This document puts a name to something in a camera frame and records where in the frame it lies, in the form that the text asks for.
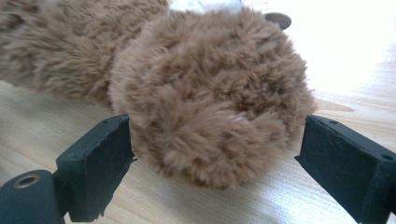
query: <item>stuffed animal's leg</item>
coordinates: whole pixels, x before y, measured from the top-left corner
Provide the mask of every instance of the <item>stuffed animal's leg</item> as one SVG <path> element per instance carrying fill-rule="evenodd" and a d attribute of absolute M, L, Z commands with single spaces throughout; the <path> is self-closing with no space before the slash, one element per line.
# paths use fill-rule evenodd
<path fill-rule="evenodd" d="M 166 10 L 165 0 L 0 0 L 0 80 L 109 105 L 113 55 Z"/>

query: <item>wood grain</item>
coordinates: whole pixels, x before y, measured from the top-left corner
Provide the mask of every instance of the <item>wood grain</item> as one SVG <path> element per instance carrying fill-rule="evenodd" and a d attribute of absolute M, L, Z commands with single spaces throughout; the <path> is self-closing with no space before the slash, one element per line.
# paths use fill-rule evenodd
<path fill-rule="evenodd" d="M 286 33 L 307 60 L 317 115 L 396 152 L 396 14 L 391 1 L 244 2 L 291 16 Z M 55 171 L 55 159 L 110 116 L 98 106 L 62 102 L 0 82 L 0 185 L 34 169 Z M 225 192 L 179 185 L 134 162 L 105 216 L 95 223 L 354 223 L 294 160 L 300 144 L 297 133 L 269 175 Z"/>

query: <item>plush toy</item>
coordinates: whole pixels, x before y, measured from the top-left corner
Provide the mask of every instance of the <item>plush toy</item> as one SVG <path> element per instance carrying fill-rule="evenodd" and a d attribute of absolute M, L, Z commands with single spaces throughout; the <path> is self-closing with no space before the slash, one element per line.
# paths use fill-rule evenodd
<path fill-rule="evenodd" d="M 0 79 L 130 115 L 161 175 L 237 186 L 313 112 L 305 62 L 260 12 L 182 2 L 0 0 Z"/>

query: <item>screw hole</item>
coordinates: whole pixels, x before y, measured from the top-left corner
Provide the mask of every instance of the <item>screw hole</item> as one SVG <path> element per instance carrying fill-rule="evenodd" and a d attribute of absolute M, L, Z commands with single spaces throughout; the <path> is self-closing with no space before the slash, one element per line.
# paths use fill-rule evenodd
<path fill-rule="evenodd" d="M 381 155 L 382 158 L 384 158 L 385 160 L 389 160 L 389 161 L 393 161 L 393 157 L 389 156 L 389 155 Z"/>
<path fill-rule="evenodd" d="M 15 182 L 14 187 L 16 189 L 24 189 L 37 183 L 39 179 L 40 179 L 39 175 L 27 175 L 19 179 L 17 182 Z"/>

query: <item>white fabric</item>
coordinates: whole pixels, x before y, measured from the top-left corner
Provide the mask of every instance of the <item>white fabric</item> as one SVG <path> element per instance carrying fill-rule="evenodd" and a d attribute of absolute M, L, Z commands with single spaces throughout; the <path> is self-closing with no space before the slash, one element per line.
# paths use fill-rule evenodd
<path fill-rule="evenodd" d="M 169 7 L 170 10 L 194 11 L 205 13 L 210 10 L 226 10 L 237 13 L 244 7 L 239 0 L 175 0 Z"/>

